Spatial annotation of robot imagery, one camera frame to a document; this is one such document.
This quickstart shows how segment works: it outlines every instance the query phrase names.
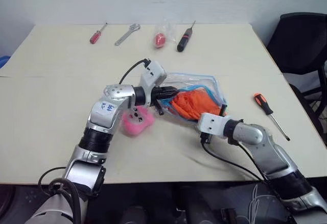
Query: orange cloth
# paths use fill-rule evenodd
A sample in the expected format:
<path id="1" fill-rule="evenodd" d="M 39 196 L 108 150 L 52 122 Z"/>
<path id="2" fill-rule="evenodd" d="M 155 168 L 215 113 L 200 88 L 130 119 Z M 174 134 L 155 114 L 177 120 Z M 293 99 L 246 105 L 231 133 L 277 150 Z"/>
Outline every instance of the orange cloth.
<path id="1" fill-rule="evenodd" d="M 205 89 L 183 91 L 170 102 L 180 116 L 199 120 L 202 113 L 219 115 L 220 107 L 210 98 Z"/>

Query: adjustable wrench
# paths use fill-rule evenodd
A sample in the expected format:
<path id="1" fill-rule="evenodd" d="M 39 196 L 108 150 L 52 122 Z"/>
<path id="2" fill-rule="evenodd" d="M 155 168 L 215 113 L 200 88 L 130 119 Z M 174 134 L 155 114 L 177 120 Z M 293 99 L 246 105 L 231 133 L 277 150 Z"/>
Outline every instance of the adjustable wrench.
<path id="1" fill-rule="evenodd" d="M 129 26 L 129 30 L 119 40 L 116 41 L 115 45 L 120 45 L 131 33 L 141 28 L 140 24 L 133 24 Z"/>

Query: pink object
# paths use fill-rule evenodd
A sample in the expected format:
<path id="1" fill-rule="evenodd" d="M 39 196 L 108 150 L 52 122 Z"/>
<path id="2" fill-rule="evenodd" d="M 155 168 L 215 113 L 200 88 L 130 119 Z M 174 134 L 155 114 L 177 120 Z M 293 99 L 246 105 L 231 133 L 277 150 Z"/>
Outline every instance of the pink object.
<path id="1" fill-rule="evenodd" d="M 129 135 L 136 136 L 154 123 L 153 115 L 142 106 L 134 107 L 123 114 L 123 127 Z"/>
<path id="2" fill-rule="evenodd" d="M 166 42 L 166 37 L 162 33 L 157 34 L 154 38 L 154 46 L 156 48 L 163 47 L 165 45 L 165 42 Z"/>

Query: screwdriver shaft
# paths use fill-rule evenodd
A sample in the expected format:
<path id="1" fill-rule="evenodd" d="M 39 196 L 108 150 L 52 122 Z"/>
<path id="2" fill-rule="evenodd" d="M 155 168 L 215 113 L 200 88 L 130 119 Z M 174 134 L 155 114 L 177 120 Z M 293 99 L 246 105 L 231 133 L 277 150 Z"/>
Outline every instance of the screwdriver shaft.
<path id="1" fill-rule="evenodd" d="M 193 22 L 192 26 L 190 27 L 190 29 L 193 28 L 193 26 L 194 26 L 194 24 L 195 24 L 195 21 L 196 21 L 196 20 L 194 20 L 194 22 Z"/>
<path id="2" fill-rule="evenodd" d="M 106 26 L 108 26 L 108 23 L 106 22 L 103 26 L 102 26 L 102 28 L 100 29 L 100 33 L 102 33 L 102 31 L 106 28 Z"/>
<path id="3" fill-rule="evenodd" d="M 275 122 L 275 124 L 277 125 L 278 129 L 281 131 L 281 133 L 285 136 L 286 140 L 290 140 L 290 138 L 286 135 L 285 131 L 281 128 L 281 126 L 279 125 L 279 123 L 277 122 L 277 120 L 275 119 L 275 117 L 272 114 L 268 115 L 269 117 L 272 118 L 272 120 Z"/>

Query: wires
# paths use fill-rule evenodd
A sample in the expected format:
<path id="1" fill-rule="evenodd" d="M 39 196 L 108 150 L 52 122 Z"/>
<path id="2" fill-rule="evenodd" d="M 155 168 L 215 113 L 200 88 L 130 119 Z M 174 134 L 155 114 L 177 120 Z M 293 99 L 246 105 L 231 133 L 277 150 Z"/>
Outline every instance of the wires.
<path id="1" fill-rule="evenodd" d="M 259 209 L 259 203 L 260 200 L 259 198 L 261 197 L 275 197 L 274 195 L 259 195 L 257 196 L 257 191 L 258 191 L 258 185 L 256 184 L 253 188 L 252 191 L 252 200 L 249 203 L 249 207 L 248 207 L 248 217 L 244 216 L 244 215 L 238 215 L 237 217 L 241 217 L 246 219 L 249 224 L 255 224 L 255 219 L 256 219 L 256 215 L 258 213 L 258 209 Z"/>
<path id="2" fill-rule="evenodd" d="M 76 186 L 73 182 L 71 182 L 68 179 L 65 178 L 56 178 L 52 180 L 49 184 L 49 190 L 53 192 L 54 194 L 58 193 L 58 189 L 55 190 L 55 184 L 60 183 L 63 184 L 61 188 L 67 188 L 70 191 L 71 194 L 71 201 L 68 201 L 72 203 L 72 211 L 73 211 L 73 224 L 81 224 L 82 223 L 82 217 L 81 217 L 81 204 L 79 199 L 79 194 Z"/>
<path id="3" fill-rule="evenodd" d="M 129 74 L 129 72 L 131 71 L 131 70 L 133 70 L 136 66 L 138 66 L 139 64 L 141 64 L 141 63 L 144 63 L 144 66 L 145 67 L 147 67 L 147 66 L 149 66 L 149 64 L 150 64 L 150 60 L 148 60 L 148 59 L 143 59 L 143 60 L 140 60 L 140 61 L 138 61 L 138 62 L 136 62 L 133 66 L 131 66 L 130 68 L 129 68 L 129 70 L 127 70 L 127 72 L 122 76 L 122 78 L 121 78 L 121 80 L 119 81 L 119 83 L 118 84 L 122 84 L 122 82 L 123 82 L 123 80 L 125 79 L 125 77 Z"/>
<path id="4" fill-rule="evenodd" d="M 70 208 L 72 209 L 73 224 L 81 224 L 82 217 L 81 217 L 81 205 L 79 200 L 79 194 L 73 182 L 65 178 L 56 178 L 50 182 L 49 192 L 46 192 L 42 188 L 42 180 L 48 173 L 54 170 L 65 169 L 65 168 L 66 167 L 55 167 L 47 170 L 45 173 L 42 174 L 37 185 L 40 191 L 42 191 L 45 195 L 53 196 L 55 194 L 62 194 L 62 196 L 67 200 Z"/>
<path id="5" fill-rule="evenodd" d="M 40 191 L 43 192 L 45 195 L 51 196 L 50 193 L 46 192 L 46 191 L 42 188 L 42 180 L 43 180 L 43 178 L 44 178 L 47 174 L 49 174 L 51 171 L 58 170 L 58 169 L 66 169 L 66 167 L 55 167 L 55 168 L 52 168 L 52 169 L 47 170 L 46 172 L 43 173 L 43 175 L 41 175 L 41 177 L 40 177 L 40 179 L 39 179 L 39 181 L 38 181 L 38 183 L 37 183 L 37 186 L 38 186 L 38 188 L 40 189 Z"/>
<path id="6" fill-rule="evenodd" d="M 250 173 L 252 176 L 254 176 L 255 178 L 257 178 L 260 182 L 262 182 L 262 183 L 265 184 L 265 182 L 264 182 L 260 177 L 258 177 L 255 173 L 253 173 L 251 170 L 248 170 L 247 168 L 245 168 L 245 167 L 243 167 L 243 166 L 241 166 L 241 165 L 238 165 L 238 164 L 233 163 L 233 162 L 231 162 L 231 161 L 229 161 L 229 160 L 223 159 L 223 158 L 219 157 L 218 155 L 215 155 L 214 153 L 210 152 L 210 150 L 207 149 L 206 146 L 205 146 L 204 144 L 205 144 L 204 142 L 201 142 L 201 145 L 202 145 L 203 149 L 204 149 L 208 154 L 210 154 L 211 156 L 213 156 L 214 158 L 219 159 L 219 160 L 221 160 L 221 161 L 223 161 L 223 162 L 225 162 L 225 163 L 231 164 L 231 165 L 233 165 L 233 166 L 236 166 L 236 167 L 238 167 L 238 168 L 240 168 L 240 169 L 242 169 L 242 170 L 244 170 L 244 171 Z"/>
<path id="7" fill-rule="evenodd" d="M 246 153 L 246 155 L 250 158 L 250 160 L 253 162 L 253 164 L 255 165 L 256 169 L 259 171 L 260 175 L 262 176 L 262 178 L 264 179 L 264 181 L 266 181 L 266 177 L 265 175 L 262 173 L 261 169 L 259 168 L 259 166 L 256 164 L 256 162 L 254 161 L 253 157 L 251 156 L 251 154 L 245 149 L 245 147 L 241 144 L 238 144 L 238 146 Z"/>

